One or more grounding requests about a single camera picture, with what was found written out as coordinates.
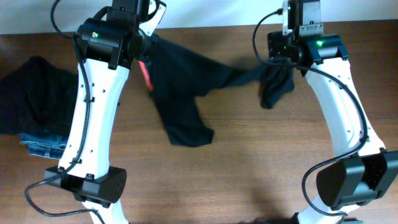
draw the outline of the wooden table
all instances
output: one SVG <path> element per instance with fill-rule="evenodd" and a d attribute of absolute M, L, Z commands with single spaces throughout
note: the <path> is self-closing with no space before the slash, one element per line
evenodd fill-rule
<path fill-rule="evenodd" d="M 388 150 L 398 147 L 398 21 L 325 24 L 342 36 L 351 71 L 367 115 Z M 265 53 L 264 26 L 258 37 Z M 159 30 L 171 40 L 228 65 L 257 65 L 253 26 Z M 4 77 L 30 56 L 77 72 L 72 43 L 55 34 L 0 36 L 0 73 Z M 137 63 L 121 97 L 111 139 L 111 164 L 127 170 L 122 196 L 132 223 L 237 223 L 256 217 L 290 217 L 307 204 L 301 180 L 310 166 L 333 156 L 319 102 L 297 73 L 296 89 L 273 110 L 263 110 L 258 85 L 212 91 L 197 99 L 202 118 L 216 131 L 213 144 L 186 148 L 169 144 L 148 97 Z M 28 156 L 15 136 L 0 136 L 0 223 L 91 223 L 88 214 L 47 218 L 29 207 L 24 189 L 40 180 L 55 160 Z M 316 194 L 315 175 L 308 180 Z M 50 212 L 83 206 L 72 195 L 45 186 L 32 192 Z M 398 183 L 381 200 L 352 213 L 366 223 L 397 223 Z"/>

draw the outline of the folded black clothing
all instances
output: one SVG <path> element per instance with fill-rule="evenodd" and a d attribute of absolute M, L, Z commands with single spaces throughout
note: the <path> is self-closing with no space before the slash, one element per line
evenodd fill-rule
<path fill-rule="evenodd" d="M 68 136 L 78 76 L 32 57 L 0 80 L 0 133 Z"/>
<path fill-rule="evenodd" d="M 293 72 L 260 65 L 252 70 L 229 67 L 152 36 L 154 47 L 145 61 L 153 84 L 152 97 L 171 144 L 197 147 L 210 144 L 214 131 L 200 119 L 194 97 L 210 90 L 260 81 L 261 106 L 270 109 L 293 91 Z"/>

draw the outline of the blue jeans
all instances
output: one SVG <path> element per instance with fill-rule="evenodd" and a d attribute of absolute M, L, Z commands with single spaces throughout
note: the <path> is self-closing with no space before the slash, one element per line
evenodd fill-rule
<path fill-rule="evenodd" d="M 28 146 L 28 153 L 49 159 L 61 159 L 68 143 L 68 137 L 49 135 L 38 137 L 30 134 L 19 134 L 21 144 Z"/>

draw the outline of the red fabric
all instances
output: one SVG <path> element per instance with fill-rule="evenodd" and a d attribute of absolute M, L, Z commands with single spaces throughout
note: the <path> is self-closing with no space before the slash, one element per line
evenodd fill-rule
<path fill-rule="evenodd" d="M 148 90 L 149 90 L 149 92 L 152 93 L 152 91 L 154 91 L 154 86 L 150 80 L 149 72 L 145 66 L 145 63 L 139 62 L 139 66 L 141 67 L 141 71 L 142 71 L 142 74 L 144 75 L 145 82 L 147 83 Z"/>

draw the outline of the white background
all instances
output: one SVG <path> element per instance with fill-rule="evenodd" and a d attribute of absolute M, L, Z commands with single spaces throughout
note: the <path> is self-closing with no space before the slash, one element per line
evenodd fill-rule
<path fill-rule="evenodd" d="M 256 24 L 282 6 L 282 0 L 163 0 L 167 12 L 158 28 Z M 0 34 L 53 32 L 53 0 L 0 0 Z M 112 0 L 63 0 L 55 20 L 63 31 L 76 31 Z M 398 0 L 321 0 L 322 21 L 398 19 Z M 272 17 L 266 24 L 281 23 Z"/>

